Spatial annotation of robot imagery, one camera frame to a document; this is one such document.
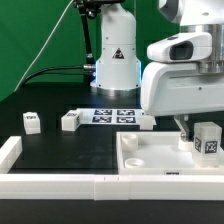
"small white block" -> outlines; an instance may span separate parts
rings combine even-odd
[[[217,167],[220,159],[222,128],[213,122],[194,126],[193,160],[200,167]]]
[[[70,110],[61,118],[62,131],[75,131],[81,125],[82,111]]]
[[[140,130],[153,130],[154,125],[156,125],[155,117],[143,112],[140,117]]]
[[[23,114],[23,123],[27,135],[39,134],[40,131],[40,119],[37,113],[28,112]]]

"black cable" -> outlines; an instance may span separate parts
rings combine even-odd
[[[83,69],[83,66],[62,66],[62,67],[50,67],[50,68],[45,68],[42,69],[38,72],[35,72],[31,75],[29,75],[28,77],[26,77],[26,79],[24,79],[21,84],[19,85],[19,88],[24,86],[29,80],[37,77],[37,76],[41,76],[41,75],[45,75],[45,74],[51,74],[51,75],[55,75],[55,73],[53,73],[52,71],[62,71],[62,70],[76,70],[76,69]]]

